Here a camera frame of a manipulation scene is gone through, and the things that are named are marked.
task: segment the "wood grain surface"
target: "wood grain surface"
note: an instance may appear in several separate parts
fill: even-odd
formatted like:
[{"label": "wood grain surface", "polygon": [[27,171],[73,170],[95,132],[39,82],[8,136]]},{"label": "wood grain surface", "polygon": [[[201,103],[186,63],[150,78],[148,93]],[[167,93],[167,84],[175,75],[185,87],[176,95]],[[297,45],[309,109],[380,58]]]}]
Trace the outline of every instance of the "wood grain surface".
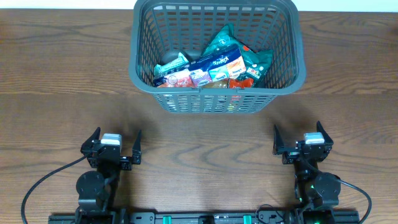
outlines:
[{"label": "wood grain surface", "polygon": [[[272,125],[286,142],[320,120],[335,141],[319,164],[367,191],[366,223],[398,222],[398,14],[301,12],[307,81],[251,115],[170,114],[131,83],[132,11],[0,11],[0,222],[21,223],[20,206],[42,176],[80,154],[95,130],[143,130],[142,164],[123,172],[118,205],[160,212],[288,207],[294,168],[272,155]],[[78,206],[87,162],[42,183],[30,223]],[[368,203],[342,187],[339,208]]]}]

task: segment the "wooden table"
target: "wooden table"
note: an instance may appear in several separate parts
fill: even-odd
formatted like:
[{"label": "wooden table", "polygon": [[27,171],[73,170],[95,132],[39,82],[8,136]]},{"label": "wooden table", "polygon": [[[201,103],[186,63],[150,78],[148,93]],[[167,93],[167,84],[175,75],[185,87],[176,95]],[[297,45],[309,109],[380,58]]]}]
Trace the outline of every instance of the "wooden table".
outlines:
[{"label": "wooden table", "polygon": [[[321,170],[369,193],[366,223],[398,222],[398,14],[301,12],[307,81],[252,115],[170,114],[127,72],[132,11],[0,11],[0,220],[21,223],[27,190],[75,159],[83,141],[143,130],[142,164],[123,172],[118,205],[160,212],[286,207],[294,168],[272,155],[322,124],[335,141]],[[73,213],[81,162],[42,183],[27,217]],[[340,208],[360,215],[363,195],[342,187]]]}]

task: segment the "white wall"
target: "white wall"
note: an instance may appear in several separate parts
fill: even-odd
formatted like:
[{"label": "white wall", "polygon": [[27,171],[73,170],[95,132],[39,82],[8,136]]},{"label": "white wall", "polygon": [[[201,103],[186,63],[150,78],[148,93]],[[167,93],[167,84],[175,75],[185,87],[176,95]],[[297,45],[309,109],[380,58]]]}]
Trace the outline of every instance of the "white wall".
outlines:
[{"label": "white wall", "polygon": [[[293,0],[293,2],[299,11],[398,12],[398,0]],[[0,0],[0,8],[132,9],[135,3],[136,0]]]}]

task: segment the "wire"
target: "wire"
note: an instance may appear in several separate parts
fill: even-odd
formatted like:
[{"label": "wire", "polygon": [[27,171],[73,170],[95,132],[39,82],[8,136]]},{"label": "wire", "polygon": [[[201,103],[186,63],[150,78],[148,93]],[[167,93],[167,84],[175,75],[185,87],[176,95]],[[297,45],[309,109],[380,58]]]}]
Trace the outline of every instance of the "wire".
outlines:
[{"label": "wire", "polygon": [[27,220],[26,220],[26,216],[25,216],[25,205],[26,205],[26,201],[27,201],[27,199],[29,198],[29,195],[33,192],[33,190],[34,190],[39,184],[41,184],[45,179],[51,177],[52,175],[56,174],[57,172],[60,172],[61,170],[64,170],[64,169],[66,169],[66,168],[68,168],[68,167],[71,167],[71,166],[75,165],[76,163],[78,163],[78,162],[80,162],[80,161],[86,159],[87,156],[88,156],[88,154],[85,155],[85,156],[83,156],[82,158],[76,160],[75,162],[71,162],[71,163],[69,163],[69,164],[67,164],[67,165],[65,165],[65,166],[63,166],[63,167],[61,167],[61,168],[58,168],[58,169],[56,169],[56,170],[50,172],[49,174],[47,174],[47,175],[45,175],[44,177],[42,177],[39,181],[37,181],[36,184],[34,184],[34,185],[29,189],[29,191],[26,193],[26,195],[25,195],[25,197],[24,197],[24,200],[22,201],[22,205],[21,205],[21,217],[22,217],[22,221],[24,222],[24,224],[28,224],[28,222],[27,222]]},{"label": "wire", "polygon": [[[319,169],[317,169],[317,168],[315,168],[314,166],[312,166],[312,165],[306,160],[306,158],[305,158],[303,152],[301,152],[300,155],[302,156],[302,160],[304,161],[305,165],[307,165],[312,171],[314,171],[314,172],[316,172],[316,173],[319,173],[319,174],[322,174],[322,173],[323,173],[323,172],[320,171]],[[365,195],[365,197],[366,197],[367,200],[368,200],[368,209],[366,210],[365,215],[362,217],[362,219],[359,221],[358,224],[362,224],[363,222],[365,222],[365,220],[368,218],[368,216],[369,216],[369,214],[371,213],[371,210],[372,210],[372,199],[371,199],[371,197],[368,195],[368,193],[366,193],[364,190],[360,189],[359,187],[357,187],[357,186],[355,186],[355,185],[353,185],[353,184],[347,183],[347,182],[345,182],[345,181],[343,181],[343,180],[341,180],[341,179],[339,179],[339,178],[337,178],[337,177],[332,178],[332,180],[337,181],[337,182],[339,182],[339,183],[341,183],[341,184],[344,184],[344,185],[347,186],[347,187],[351,187],[352,189],[357,190],[358,192],[361,192],[363,195]]]},{"label": "wire", "polygon": [[271,209],[273,209],[273,210],[276,212],[276,214],[278,214],[278,216],[282,219],[282,221],[276,222],[276,224],[285,222],[284,217],[283,217],[272,205],[270,205],[270,204],[262,204],[262,205],[259,206],[259,208],[257,208],[257,210],[256,210],[256,218],[259,220],[259,222],[261,222],[261,223],[263,223],[263,224],[269,224],[269,223],[266,223],[266,222],[262,221],[262,220],[259,218],[259,210],[260,210],[260,208],[262,208],[262,207],[264,207],[264,206],[269,206],[269,207],[271,207]]}]

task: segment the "basket rim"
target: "basket rim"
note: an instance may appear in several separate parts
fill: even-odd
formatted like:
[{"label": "basket rim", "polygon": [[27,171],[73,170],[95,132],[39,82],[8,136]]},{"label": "basket rim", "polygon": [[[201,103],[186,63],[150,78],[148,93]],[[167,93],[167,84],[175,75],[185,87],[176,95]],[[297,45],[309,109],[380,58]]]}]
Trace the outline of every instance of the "basket rim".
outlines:
[{"label": "basket rim", "polygon": [[[138,49],[138,36],[139,36],[139,26],[141,24],[141,15],[143,13],[143,6],[150,0],[138,0],[134,6],[133,12],[133,22],[131,29],[131,43],[130,43],[130,60],[129,60],[129,76],[133,84],[146,93],[151,94],[163,94],[163,95],[174,95],[174,94],[188,94],[188,95],[288,95],[299,90],[307,76],[307,69],[305,68],[304,61],[304,50],[302,33],[299,24],[299,12],[295,4],[291,0],[276,0],[281,4],[285,4],[287,10],[290,14],[290,21],[292,26],[289,27],[292,31],[292,43],[294,46],[294,54],[296,60],[297,77],[291,85],[285,88],[245,88],[245,89],[211,89],[211,88],[190,88],[190,87],[176,87],[176,88],[156,88],[144,83],[138,76],[136,72],[136,62],[137,62],[137,49]],[[212,0],[202,1],[200,4],[206,4]],[[252,0],[251,4],[245,6],[258,6],[261,0]]]}]

